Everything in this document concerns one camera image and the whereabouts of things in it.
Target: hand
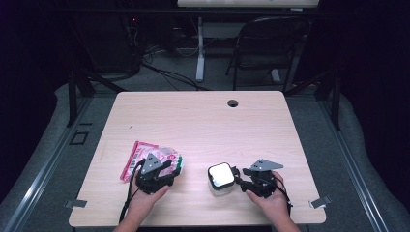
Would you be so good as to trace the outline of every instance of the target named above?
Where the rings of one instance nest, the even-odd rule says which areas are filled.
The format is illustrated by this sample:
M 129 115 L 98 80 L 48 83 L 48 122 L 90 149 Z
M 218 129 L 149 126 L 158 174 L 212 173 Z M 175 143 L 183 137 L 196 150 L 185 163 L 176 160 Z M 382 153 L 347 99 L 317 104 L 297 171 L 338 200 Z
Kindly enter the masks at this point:
M 283 189 L 283 178 L 276 171 L 272 174 L 277 179 L 278 188 Z M 247 190 L 247 196 L 262 209 L 277 231 L 300 231 L 287 212 L 286 197 L 278 189 L 267 198 L 259 197 L 250 190 Z
M 132 181 L 132 194 L 135 193 L 123 221 L 115 228 L 114 231 L 132 231 L 135 232 L 142 221 L 150 214 L 155 203 L 160 200 L 167 192 L 169 186 L 164 186 L 153 194 L 147 194 L 135 184 L 135 175 Z

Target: pink package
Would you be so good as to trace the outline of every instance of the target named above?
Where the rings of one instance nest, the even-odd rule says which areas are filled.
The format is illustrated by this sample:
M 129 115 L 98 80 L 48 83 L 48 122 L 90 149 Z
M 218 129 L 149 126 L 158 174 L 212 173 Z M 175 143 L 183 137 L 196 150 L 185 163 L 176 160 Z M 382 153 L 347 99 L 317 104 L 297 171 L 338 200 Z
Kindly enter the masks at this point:
M 156 156 L 161 162 L 171 160 L 171 165 L 160 172 L 160 176 L 171 174 L 178 167 L 183 167 L 183 159 L 181 155 L 172 148 L 160 147 L 155 144 L 136 141 L 133 145 L 132 152 L 127 161 L 127 165 L 124 167 L 123 173 L 120 179 L 124 182 L 129 182 L 133 169 L 136 164 L 142 159 L 146 159 L 149 154 Z

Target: chair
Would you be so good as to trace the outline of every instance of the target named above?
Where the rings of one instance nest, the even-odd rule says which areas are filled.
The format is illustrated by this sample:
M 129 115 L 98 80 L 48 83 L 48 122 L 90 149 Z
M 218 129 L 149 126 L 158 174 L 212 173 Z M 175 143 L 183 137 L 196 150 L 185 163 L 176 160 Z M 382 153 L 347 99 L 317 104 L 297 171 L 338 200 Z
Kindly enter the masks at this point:
M 259 17 L 245 24 L 225 73 L 228 75 L 234 67 L 233 90 L 237 86 L 238 69 L 287 69 L 284 92 L 295 56 L 295 44 L 308 33 L 308 28 L 308 20 L 302 17 Z

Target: white table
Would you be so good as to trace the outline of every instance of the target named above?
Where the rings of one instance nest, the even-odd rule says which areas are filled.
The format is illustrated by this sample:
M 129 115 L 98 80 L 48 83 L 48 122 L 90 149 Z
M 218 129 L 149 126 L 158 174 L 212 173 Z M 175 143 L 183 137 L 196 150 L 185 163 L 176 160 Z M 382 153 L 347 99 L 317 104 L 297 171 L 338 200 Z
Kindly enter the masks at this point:
M 311 9 L 316 8 L 319 0 L 178 0 L 178 7 L 181 8 L 290 8 L 290 9 Z M 211 35 L 214 38 L 233 38 L 239 35 L 243 24 L 222 25 Z M 202 17 L 198 19 L 198 63 L 196 66 L 196 81 L 204 80 L 205 56 L 203 46 L 203 30 L 206 25 L 202 22 Z

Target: wire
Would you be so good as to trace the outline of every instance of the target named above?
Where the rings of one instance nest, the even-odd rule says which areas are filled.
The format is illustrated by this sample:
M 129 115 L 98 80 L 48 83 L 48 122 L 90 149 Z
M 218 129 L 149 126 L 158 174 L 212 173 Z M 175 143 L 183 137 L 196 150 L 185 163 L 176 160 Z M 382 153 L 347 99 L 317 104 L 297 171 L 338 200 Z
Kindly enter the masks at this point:
M 171 78 L 171 79 L 180 81 L 182 83 L 185 83 L 189 86 L 192 86 L 196 89 L 196 91 L 199 91 L 199 90 L 210 91 L 210 89 L 197 85 L 193 80 L 191 80 L 188 77 L 183 76 L 181 74 L 177 74 L 175 72 L 170 72 L 170 71 L 160 70 L 160 69 L 154 68 L 152 66 L 149 66 L 147 64 L 142 64 L 142 67 L 145 67 L 145 68 L 147 68 L 151 71 L 154 71 L 154 72 L 159 73 L 160 75 L 162 75 L 166 79 L 166 81 L 177 91 L 179 91 L 179 90 L 172 84 L 172 82 L 169 81 L 168 78 Z
M 141 161 L 138 162 L 138 163 L 136 164 L 136 166 L 133 168 L 132 174 L 131 174 L 131 176 L 130 176 L 130 184 L 129 184 L 129 189 L 128 189 L 128 193 L 127 193 L 127 200 L 126 200 L 126 202 L 124 202 L 124 206 L 123 206 L 123 210 L 121 211 L 121 215 L 120 215 L 120 220 L 119 220 L 119 222 L 121 222 L 121 221 L 124 219 L 124 216 L 125 216 L 126 211 L 127 211 L 128 207 L 129 207 L 129 205 L 130 205 L 131 200 L 133 199 L 133 197 L 135 196 L 135 194 L 139 191 L 139 189 L 137 189 L 137 190 L 133 193 L 133 195 L 131 195 L 132 184 L 133 184 L 133 178 L 134 178 L 134 176 L 135 176 L 135 171 L 136 171 L 136 168 L 137 168 L 138 166 L 140 166 L 140 165 L 141 165 Z

